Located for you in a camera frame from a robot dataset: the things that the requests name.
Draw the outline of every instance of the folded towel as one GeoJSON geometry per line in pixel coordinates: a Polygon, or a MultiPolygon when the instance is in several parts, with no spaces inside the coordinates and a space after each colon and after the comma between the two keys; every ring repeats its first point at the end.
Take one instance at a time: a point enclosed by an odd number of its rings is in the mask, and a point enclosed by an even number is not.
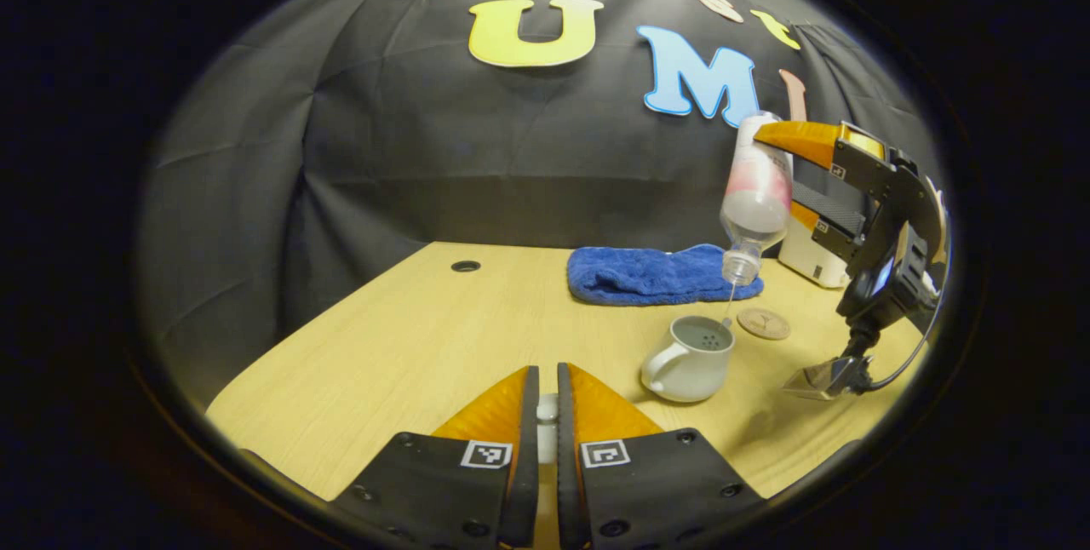
{"type": "MultiPolygon", "coordinates": [[[[581,247],[568,259],[568,286],[584,302],[603,306],[661,306],[725,302],[730,283],[723,278],[723,247],[700,244],[688,250],[581,247]]],[[[737,286],[735,298],[764,290],[762,279],[737,286]]]]}

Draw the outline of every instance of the white mug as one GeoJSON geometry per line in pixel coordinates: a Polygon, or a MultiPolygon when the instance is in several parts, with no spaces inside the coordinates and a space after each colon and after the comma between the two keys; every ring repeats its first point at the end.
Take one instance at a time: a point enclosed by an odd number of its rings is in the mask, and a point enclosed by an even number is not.
{"type": "Polygon", "coordinates": [[[671,321],[661,347],[643,360],[640,380],[667,400],[705,400],[723,387],[735,333],[719,321],[685,316],[671,321]]]}

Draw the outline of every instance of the bottle cap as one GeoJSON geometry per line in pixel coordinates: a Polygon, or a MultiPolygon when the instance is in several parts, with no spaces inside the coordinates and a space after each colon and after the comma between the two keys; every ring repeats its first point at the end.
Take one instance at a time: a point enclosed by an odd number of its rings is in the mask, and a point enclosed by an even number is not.
{"type": "Polygon", "coordinates": [[[723,278],[735,286],[750,285],[760,270],[760,256],[741,250],[728,250],[723,255],[723,278]]]}

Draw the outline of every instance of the yellow letter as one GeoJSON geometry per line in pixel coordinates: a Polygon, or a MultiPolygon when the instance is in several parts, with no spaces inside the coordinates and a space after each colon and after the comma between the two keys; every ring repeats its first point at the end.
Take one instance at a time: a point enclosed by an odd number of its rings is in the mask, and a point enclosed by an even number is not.
{"type": "Polygon", "coordinates": [[[476,15],[470,30],[470,52],[497,66],[548,66],[579,61],[594,47],[594,12],[604,4],[593,0],[550,0],[564,17],[560,37],[530,42],[519,38],[519,19],[532,0],[482,2],[470,8],[476,15]]]}
{"type": "Polygon", "coordinates": [[[794,49],[802,49],[799,41],[795,41],[795,39],[787,37],[787,26],[783,26],[783,24],[780,24],[775,17],[772,17],[772,14],[766,14],[765,12],[758,10],[751,10],[750,13],[760,17],[761,22],[764,22],[764,26],[772,34],[772,37],[779,39],[779,41],[784,41],[786,45],[794,47],[794,49]]]}

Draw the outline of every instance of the round coaster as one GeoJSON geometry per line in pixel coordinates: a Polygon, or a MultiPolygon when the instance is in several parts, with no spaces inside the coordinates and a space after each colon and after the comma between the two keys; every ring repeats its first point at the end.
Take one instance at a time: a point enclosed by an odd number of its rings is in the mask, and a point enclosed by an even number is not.
{"type": "Polygon", "coordinates": [[[738,313],[738,325],[765,340],[784,340],[791,333],[790,325],[782,316],[767,309],[750,308],[738,313]]]}

